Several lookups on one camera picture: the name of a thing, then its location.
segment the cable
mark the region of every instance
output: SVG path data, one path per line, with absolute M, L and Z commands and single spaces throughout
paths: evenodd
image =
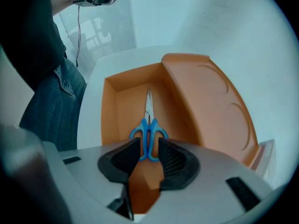
M 78 6 L 78 48 L 76 57 L 76 67 L 78 68 L 78 56 L 81 48 L 81 27 L 80 27 L 80 6 Z

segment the white floor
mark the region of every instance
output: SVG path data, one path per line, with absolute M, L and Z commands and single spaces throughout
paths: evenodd
M 125 1 L 118 2 L 130 8 L 133 23 L 120 24 L 117 29 L 127 29 L 126 26 L 132 25 L 137 48 L 189 46 L 200 54 L 209 55 L 226 73 L 249 109 L 258 141 L 275 139 L 277 162 L 271 186 L 275 188 L 286 183 L 299 160 L 299 44 L 275 2 L 129 0 L 128 4 Z M 106 9 L 82 9 L 80 15 L 84 22 L 91 17 L 91 21 L 97 19 L 101 23 L 102 12 Z M 68 58 L 73 62 L 76 39 L 68 37 L 70 33 L 66 32 L 61 20 L 76 23 L 76 16 L 76 9 L 70 8 L 54 17 L 67 47 Z M 92 29 L 94 26 L 86 25 L 82 33 L 88 36 Z M 79 70 L 88 80 L 93 66 L 85 64 L 82 59 Z

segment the scissors blade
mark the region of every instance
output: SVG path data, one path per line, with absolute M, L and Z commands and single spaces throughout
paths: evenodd
M 148 95 L 146 97 L 146 107 L 145 107 L 145 117 L 144 118 L 148 122 L 148 125 L 150 125 L 152 120 L 154 120 L 153 99 L 152 99 L 150 89 L 148 89 Z

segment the black shirt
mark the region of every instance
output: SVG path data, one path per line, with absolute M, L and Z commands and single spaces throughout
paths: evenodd
M 51 0 L 4 0 L 1 6 L 0 42 L 20 76 L 35 90 L 65 53 Z

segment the jeans pocket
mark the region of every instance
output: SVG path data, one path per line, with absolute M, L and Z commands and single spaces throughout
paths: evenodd
M 61 72 L 61 65 L 59 65 L 55 70 L 54 73 L 57 75 L 59 79 L 59 85 L 60 87 L 67 92 L 68 94 L 75 96 L 74 91 L 72 89 L 71 83 L 64 78 L 63 73 Z

